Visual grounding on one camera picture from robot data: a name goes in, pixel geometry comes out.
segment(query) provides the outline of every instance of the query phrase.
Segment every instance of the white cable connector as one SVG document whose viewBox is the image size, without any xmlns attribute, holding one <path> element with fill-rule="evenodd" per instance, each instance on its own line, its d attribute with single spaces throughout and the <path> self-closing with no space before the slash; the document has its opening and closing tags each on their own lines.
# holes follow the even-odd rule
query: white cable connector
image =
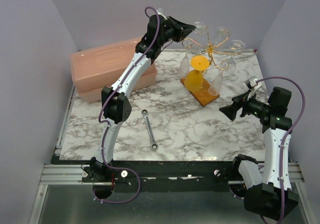
<svg viewBox="0 0 320 224">
<path fill-rule="evenodd" d="M 258 89 L 261 88 L 262 83 L 261 82 L 258 83 L 258 80 L 259 79 L 257 77 L 252 76 L 249 80 L 245 82 L 247 87 L 250 89 L 250 93 L 247 97 L 247 100 L 249 100 L 252 96 L 254 96 L 254 94 L 258 91 Z"/>
<path fill-rule="evenodd" d="M 157 11 L 157 13 L 158 13 L 159 15 L 161 15 L 164 19 L 167 20 L 167 17 L 165 17 L 165 15 L 164 15 L 164 10 L 163 10 L 163 9 L 164 9 L 164 8 L 159 7 L 156 11 Z"/>
<path fill-rule="evenodd" d="M 236 196 L 236 194 L 234 194 L 234 196 L 233 196 L 234 198 L 236 198 L 237 196 Z M 241 197 L 241 200 L 243 201 L 245 198 L 244 197 Z"/>
</svg>

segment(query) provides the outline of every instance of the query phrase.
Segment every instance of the gray floor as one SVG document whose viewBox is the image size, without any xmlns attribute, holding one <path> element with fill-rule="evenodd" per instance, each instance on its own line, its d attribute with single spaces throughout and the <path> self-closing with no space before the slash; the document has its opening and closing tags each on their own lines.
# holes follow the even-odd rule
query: gray floor
<svg viewBox="0 0 320 224">
<path fill-rule="evenodd" d="M 114 194 L 124 200 L 132 194 Z M 230 193 L 140 193 L 123 205 L 93 201 L 88 186 L 51 186 L 42 210 L 41 224 L 262 224 L 244 210 Z M 296 207 L 283 224 L 307 224 Z"/>
</svg>

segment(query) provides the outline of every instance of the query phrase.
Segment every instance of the yellow disc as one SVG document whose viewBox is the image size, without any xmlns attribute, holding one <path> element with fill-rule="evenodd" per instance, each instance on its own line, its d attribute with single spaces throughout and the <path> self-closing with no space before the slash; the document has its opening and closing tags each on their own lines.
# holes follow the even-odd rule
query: yellow disc
<svg viewBox="0 0 320 224">
<path fill-rule="evenodd" d="M 191 66 L 195 70 L 204 71 L 209 67 L 209 65 L 209 60 L 202 55 L 196 55 L 191 59 Z"/>
<path fill-rule="evenodd" d="M 202 75 L 201 71 L 192 70 L 186 76 L 184 81 L 184 86 L 190 92 L 197 92 L 201 89 L 202 83 L 204 82 L 204 76 Z"/>
</svg>

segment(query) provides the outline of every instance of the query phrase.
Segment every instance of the screw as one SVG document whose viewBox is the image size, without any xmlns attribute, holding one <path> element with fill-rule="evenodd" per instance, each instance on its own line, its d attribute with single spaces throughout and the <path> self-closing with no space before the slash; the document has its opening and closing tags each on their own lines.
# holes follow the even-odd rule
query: screw
<svg viewBox="0 0 320 224">
<path fill-rule="evenodd" d="M 121 172 L 121 176 L 122 176 L 123 178 L 125 178 L 126 176 L 128 176 L 128 172 L 127 172 L 126 170 L 123 170 L 123 171 Z"/>
<path fill-rule="evenodd" d="M 83 172 L 81 173 L 81 176 L 82 176 L 83 178 L 86 178 L 86 177 L 88 176 L 88 173 L 86 173 L 85 171 L 83 171 Z"/>
<path fill-rule="evenodd" d="M 221 175 L 221 172 L 220 172 L 220 170 L 215 169 L 215 171 L 213 172 L 213 174 L 214 174 L 215 176 L 219 177 L 219 176 Z"/>
</svg>

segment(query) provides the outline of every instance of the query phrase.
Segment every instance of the wrench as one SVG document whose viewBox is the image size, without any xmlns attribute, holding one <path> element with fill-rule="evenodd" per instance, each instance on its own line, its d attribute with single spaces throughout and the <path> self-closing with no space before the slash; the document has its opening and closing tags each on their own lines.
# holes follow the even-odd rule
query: wrench
<svg viewBox="0 0 320 224">
<path fill-rule="evenodd" d="M 158 144 L 155 141 L 155 137 L 154 137 L 154 134 L 153 134 L 152 129 L 151 129 L 151 125 L 150 125 L 149 118 L 148 118 L 148 111 L 146 109 L 142 110 L 142 115 L 143 115 L 144 120 L 145 120 L 146 129 L 148 130 L 148 133 L 149 133 L 149 138 L 150 138 L 150 143 L 151 143 L 151 146 L 150 146 L 151 150 L 152 151 L 156 151 L 156 150 L 158 150 Z"/>
</svg>

